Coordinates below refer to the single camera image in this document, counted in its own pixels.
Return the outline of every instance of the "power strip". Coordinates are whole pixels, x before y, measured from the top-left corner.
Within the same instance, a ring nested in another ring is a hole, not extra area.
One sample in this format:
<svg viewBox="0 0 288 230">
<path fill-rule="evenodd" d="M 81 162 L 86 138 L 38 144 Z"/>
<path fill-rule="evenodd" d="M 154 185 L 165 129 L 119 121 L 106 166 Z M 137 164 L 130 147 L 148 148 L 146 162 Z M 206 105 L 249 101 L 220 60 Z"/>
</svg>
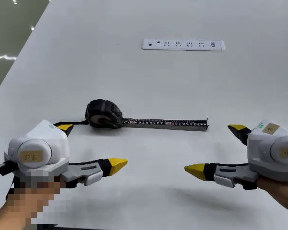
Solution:
<svg viewBox="0 0 288 230">
<path fill-rule="evenodd" d="M 225 44 L 222 40 L 143 39 L 142 49 L 225 51 Z"/>
</svg>

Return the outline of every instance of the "table surface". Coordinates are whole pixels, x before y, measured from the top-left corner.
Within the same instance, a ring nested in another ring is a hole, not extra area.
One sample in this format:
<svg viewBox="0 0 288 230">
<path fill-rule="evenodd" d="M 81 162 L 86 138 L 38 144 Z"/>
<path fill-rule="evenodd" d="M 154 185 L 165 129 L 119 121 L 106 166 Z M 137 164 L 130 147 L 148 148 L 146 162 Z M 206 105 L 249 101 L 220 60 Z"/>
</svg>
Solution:
<svg viewBox="0 0 288 230">
<path fill-rule="evenodd" d="M 141 50 L 143 38 L 224 40 L 225 52 Z M 38 220 L 112 230 L 288 229 L 266 192 L 203 182 L 201 162 L 244 163 L 228 124 L 288 128 L 288 0 L 53 0 L 0 86 L 0 163 L 41 120 L 80 121 L 89 101 L 125 117 L 205 119 L 207 132 L 71 133 L 71 161 L 127 158 L 116 175 L 63 190 Z M 12 175 L 0 176 L 0 206 Z"/>
</svg>

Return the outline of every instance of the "gray gripper finger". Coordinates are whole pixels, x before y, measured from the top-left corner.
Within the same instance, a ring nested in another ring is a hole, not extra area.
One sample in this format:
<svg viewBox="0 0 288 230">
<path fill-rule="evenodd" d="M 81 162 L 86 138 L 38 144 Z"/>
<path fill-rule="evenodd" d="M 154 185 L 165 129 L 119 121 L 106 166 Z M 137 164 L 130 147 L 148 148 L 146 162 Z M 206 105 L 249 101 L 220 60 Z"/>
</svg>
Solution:
<svg viewBox="0 0 288 230">
<path fill-rule="evenodd" d="M 247 182 L 256 182 L 259 174 L 251 171 L 248 165 L 243 166 L 217 166 L 214 180 L 217 184 L 234 188 L 239 179 Z"/>
<path fill-rule="evenodd" d="M 68 169 L 61 174 L 61 178 L 65 182 L 81 179 L 85 186 L 101 180 L 102 176 L 103 172 L 98 163 L 69 165 Z"/>
</svg>

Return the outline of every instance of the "reflective floor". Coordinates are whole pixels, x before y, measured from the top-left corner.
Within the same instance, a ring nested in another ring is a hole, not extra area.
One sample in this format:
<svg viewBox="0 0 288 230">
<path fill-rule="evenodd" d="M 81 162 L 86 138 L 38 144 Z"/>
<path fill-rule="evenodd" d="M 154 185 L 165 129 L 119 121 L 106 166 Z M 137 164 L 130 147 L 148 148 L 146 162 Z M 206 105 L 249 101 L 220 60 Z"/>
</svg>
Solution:
<svg viewBox="0 0 288 230">
<path fill-rule="evenodd" d="M 0 84 L 50 0 L 0 0 Z"/>
</svg>

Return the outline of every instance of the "black cable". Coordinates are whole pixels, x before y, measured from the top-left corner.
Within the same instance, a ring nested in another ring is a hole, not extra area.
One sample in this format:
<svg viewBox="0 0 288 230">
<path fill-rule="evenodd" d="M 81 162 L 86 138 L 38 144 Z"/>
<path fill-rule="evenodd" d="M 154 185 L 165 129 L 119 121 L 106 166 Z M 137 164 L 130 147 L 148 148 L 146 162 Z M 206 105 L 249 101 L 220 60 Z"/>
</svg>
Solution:
<svg viewBox="0 0 288 230">
<path fill-rule="evenodd" d="M 88 125 L 88 121 L 78 121 L 78 122 L 66 122 L 66 121 L 61 121 L 58 123 L 55 123 L 54 126 L 61 126 L 61 125 Z"/>
</svg>

